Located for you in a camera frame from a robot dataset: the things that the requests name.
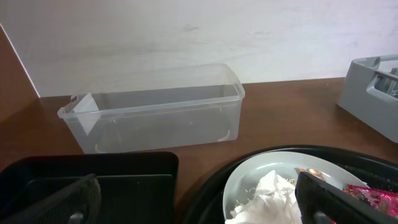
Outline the grey plate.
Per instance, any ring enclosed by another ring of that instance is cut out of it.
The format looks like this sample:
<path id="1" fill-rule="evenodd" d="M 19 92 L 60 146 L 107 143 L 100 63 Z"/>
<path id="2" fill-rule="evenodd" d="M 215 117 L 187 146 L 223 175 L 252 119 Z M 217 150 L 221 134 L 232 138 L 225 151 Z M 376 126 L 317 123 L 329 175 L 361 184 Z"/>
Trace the grey plate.
<path id="1" fill-rule="evenodd" d="M 270 171 L 285 179 L 298 179 L 298 168 L 319 170 L 328 184 L 340 190 L 345 184 L 368 186 L 354 174 L 319 157 L 299 152 L 264 152 L 245 160 L 229 176 L 223 191 L 224 218 L 231 218 L 235 207 L 253 199 L 258 182 Z"/>

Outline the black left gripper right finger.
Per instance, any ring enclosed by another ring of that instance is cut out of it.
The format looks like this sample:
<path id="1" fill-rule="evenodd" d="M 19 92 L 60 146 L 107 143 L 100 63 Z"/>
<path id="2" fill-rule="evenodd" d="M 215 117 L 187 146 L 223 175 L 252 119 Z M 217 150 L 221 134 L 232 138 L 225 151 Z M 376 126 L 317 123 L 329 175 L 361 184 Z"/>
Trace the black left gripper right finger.
<path id="1" fill-rule="evenodd" d="M 397 219 L 372 208 L 308 172 L 301 172 L 295 196 L 303 224 L 396 224 Z"/>

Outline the white napkin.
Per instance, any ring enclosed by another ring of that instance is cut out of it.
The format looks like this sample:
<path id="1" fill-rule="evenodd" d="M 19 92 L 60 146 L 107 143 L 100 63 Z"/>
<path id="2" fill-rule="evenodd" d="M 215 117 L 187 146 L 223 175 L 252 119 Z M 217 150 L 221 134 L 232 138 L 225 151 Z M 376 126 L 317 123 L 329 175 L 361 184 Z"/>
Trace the white napkin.
<path id="1" fill-rule="evenodd" d="M 302 224 L 295 196 L 295 179 L 285 179 L 274 170 L 262 177 L 253 189 L 253 198 L 230 211 L 226 224 Z"/>

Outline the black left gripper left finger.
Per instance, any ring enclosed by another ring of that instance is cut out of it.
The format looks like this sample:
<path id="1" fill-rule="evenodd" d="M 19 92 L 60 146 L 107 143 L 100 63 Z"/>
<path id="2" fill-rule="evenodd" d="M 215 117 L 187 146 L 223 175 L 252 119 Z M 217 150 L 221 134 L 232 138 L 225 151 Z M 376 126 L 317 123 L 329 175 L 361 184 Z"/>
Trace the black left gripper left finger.
<path id="1" fill-rule="evenodd" d="M 6 216 L 2 224 L 96 223 L 101 208 L 101 187 L 94 174 L 86 175 L 49 196 Z"/>

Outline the red snack wrapper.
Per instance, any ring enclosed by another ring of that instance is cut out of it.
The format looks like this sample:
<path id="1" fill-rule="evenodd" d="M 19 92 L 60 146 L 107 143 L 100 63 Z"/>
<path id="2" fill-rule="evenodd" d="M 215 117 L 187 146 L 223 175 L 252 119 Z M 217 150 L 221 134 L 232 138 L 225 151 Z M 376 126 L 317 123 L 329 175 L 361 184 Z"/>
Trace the red snack wrapper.
<path id="1" fill-rule="evenodd" d="M 393 218 L 397 218 L 397 193 L 350 184 L 345 184 L 343 191 L 370 205 L 372 208 Z"/>

